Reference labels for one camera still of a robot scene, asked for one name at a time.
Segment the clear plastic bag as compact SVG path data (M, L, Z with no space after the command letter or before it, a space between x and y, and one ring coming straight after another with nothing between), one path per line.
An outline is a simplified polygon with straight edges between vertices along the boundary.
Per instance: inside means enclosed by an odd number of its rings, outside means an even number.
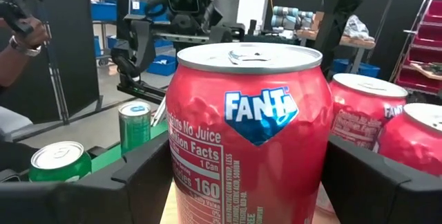
M343 34L352 39L362 39L365 41L374 40L374 38L369 35L367 26L356 15L349 17Z

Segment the metal rack with red bins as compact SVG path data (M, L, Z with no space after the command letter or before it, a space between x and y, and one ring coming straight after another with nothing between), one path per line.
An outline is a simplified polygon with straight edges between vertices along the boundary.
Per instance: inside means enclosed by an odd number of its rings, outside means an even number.
M438 95L442 75L425 70L431 63L442 63L442 0L423 0L390 80L411 92Z

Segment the white metal bracket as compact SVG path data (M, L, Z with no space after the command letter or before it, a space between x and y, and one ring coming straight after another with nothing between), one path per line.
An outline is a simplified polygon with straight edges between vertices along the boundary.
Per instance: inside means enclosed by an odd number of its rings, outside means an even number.
M166 97L161 101L157 111L154 113L151 118L151 126L156 127L165 117L166 113Z

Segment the red Fanta can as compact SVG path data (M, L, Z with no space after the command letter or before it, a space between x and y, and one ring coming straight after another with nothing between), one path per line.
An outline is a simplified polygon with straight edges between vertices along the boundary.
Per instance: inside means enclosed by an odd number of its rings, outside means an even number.
M410 103L378 137L378 153L442 179L442 106Z
M332 125L322 54L236 42L177 60L166 119L178 224L311 224Z
M371 151L385 124L403 111L408 95L396 84L353 73L335 74L329 87L334 99L331 133Z

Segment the person's hand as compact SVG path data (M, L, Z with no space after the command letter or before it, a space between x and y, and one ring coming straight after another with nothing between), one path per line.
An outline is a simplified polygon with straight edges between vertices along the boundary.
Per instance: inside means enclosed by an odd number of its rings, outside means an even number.
M25 35L14 31L13 34L18 44L21 44L26 48L36 49L45 41L49 40L48 33L39 19L30 17L27 19L21 19L20 22L30 25L32 27L32 32Z

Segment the wooden workbench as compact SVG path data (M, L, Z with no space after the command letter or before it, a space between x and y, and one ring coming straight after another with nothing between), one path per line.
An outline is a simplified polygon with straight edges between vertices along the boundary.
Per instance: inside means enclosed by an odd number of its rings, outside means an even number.
M410 66L426 76L427 78L433 80L441 80L442 81L442 63L432 62L432 63L410 63Z
M300 39L300 45L305 46L307 40L316 40L317 31L315 30L297 30L297 38ZM352 39L347 36L343 36L340 41L341 46L349 46L357 49L356 57L351 66L346 70L347 73L356 74L361 65L363 55L366 50L371 50L375 47L376 43L374 41L365 41L362 39Z

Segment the green Sprite can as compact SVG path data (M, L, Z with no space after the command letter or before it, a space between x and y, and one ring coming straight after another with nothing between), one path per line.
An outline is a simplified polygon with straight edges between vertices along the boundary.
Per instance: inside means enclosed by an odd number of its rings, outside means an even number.
M32 155L30 164L30 182L74 182L92 173L90 155L75 141L46 145Z

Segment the silver wristwatch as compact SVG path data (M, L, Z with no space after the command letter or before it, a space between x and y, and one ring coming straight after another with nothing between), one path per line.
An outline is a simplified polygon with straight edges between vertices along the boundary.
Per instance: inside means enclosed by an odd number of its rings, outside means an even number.
M9 40L9 44L12 49L16 50L18 53L21 53L22 55L29 56L29 57L36 57L41 52L41 46L36 46L33 48L27 48L24 45L21 45L17 42L15 39L15 36L11 36Z

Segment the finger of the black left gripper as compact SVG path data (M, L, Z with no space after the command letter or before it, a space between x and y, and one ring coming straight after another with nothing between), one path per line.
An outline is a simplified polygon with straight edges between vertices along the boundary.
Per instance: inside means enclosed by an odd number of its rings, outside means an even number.
M135 71L132 73L132 76L139 76L155 59L156 51L152 25L153 23L147 20L135 20L132 22L132 31L137 39Z
M243 24L223 23L212 26L209 33L209 43L241 42L244 39L245 26Z

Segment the black partition panel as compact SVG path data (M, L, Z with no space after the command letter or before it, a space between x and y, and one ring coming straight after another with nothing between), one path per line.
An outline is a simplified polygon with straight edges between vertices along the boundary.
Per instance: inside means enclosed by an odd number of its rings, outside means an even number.
M99 99L90 0L44 0L41 19L48 23L50 57L70 119Z

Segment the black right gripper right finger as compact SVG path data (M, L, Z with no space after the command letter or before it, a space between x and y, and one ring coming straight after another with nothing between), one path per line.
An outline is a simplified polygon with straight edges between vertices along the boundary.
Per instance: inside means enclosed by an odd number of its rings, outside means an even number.
M341 224L442 224L442 179L338 136L321 182Z

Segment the slim green can blue tab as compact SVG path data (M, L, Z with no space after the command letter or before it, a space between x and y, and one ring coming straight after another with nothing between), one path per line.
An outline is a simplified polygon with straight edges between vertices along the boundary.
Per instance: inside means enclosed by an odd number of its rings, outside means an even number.
M151 139L151 106L145 102L127 102L119 108L121 153L134 150Z

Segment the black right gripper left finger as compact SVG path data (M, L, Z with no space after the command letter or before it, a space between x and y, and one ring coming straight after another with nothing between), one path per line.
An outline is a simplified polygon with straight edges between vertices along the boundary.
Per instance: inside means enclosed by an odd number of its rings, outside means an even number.
M0 183L0 224L159 224L172 177L164 132L73 183Z

